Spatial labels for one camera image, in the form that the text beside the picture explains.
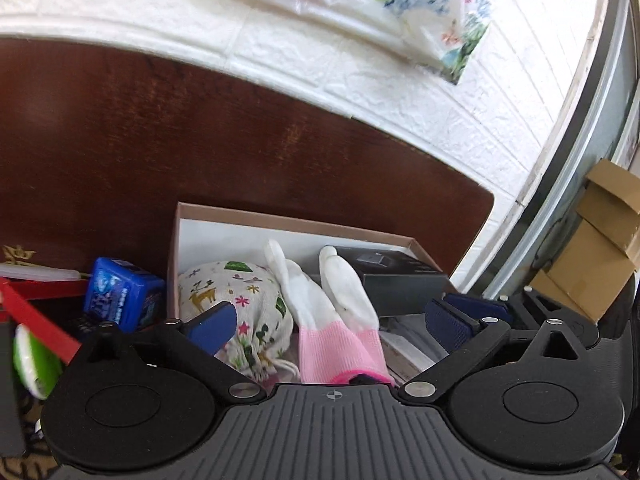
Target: pink glove cuff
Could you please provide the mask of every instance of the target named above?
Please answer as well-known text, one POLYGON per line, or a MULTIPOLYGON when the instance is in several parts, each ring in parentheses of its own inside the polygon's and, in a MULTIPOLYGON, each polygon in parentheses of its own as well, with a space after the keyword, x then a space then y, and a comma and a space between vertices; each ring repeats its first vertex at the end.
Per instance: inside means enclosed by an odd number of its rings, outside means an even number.
POLYGON ((356 335, 343 321, 334 321, 322 330, 300 328, 299 346, 303 383, 348 384, 355 376, 367 374, 394 384, 386 373, 377 330, 356 335))

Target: black box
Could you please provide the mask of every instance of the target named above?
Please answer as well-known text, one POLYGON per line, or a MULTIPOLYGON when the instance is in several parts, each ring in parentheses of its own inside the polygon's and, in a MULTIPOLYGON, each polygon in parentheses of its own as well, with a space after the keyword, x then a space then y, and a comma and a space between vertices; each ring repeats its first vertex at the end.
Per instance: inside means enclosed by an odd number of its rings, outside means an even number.
POLYGON ((446 274, 400 251, 336 250, 358 273, 378 317, 423 314, 450 287, 446 274))

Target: green and white object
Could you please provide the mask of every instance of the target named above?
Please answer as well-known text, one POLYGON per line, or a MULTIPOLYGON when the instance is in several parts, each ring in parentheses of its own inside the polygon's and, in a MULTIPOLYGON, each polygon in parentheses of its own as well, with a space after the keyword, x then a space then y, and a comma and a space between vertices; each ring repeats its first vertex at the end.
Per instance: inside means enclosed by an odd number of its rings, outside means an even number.
POLYGON ((15 329, 14 366, 24 387, 40 400, 49 397, 62 375, 60 359, 24 325, 15 329))

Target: brown wooden board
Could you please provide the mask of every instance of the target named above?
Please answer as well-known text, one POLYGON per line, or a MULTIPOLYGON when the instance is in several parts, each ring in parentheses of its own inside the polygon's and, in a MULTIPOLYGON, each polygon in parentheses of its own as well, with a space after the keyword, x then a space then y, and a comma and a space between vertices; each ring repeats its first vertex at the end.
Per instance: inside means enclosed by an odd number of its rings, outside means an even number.
POLYGON ((178 201, 411 236, 450 273, 494 199, 386 133, 232 76, 0 40, 6 260, 89 271, 114 256, 164 276, 178 201))

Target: black circular cover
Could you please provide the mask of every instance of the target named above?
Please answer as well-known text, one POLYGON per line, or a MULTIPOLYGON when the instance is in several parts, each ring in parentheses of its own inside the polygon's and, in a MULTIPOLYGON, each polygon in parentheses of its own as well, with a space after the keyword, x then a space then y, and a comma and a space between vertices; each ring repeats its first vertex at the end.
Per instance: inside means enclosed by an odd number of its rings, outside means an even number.
POLYGON ((515 466, 599 462, 616 443, 624 409, 575 364, 539 357, 473 374, 453 390, 450 420, 471 446, 515 466))
POLYGON ((134 471, 195 446, 214 417, 209 390, 167 368, 105 360, 47 400, 42 428, 54 455, 85 470, 134 471))

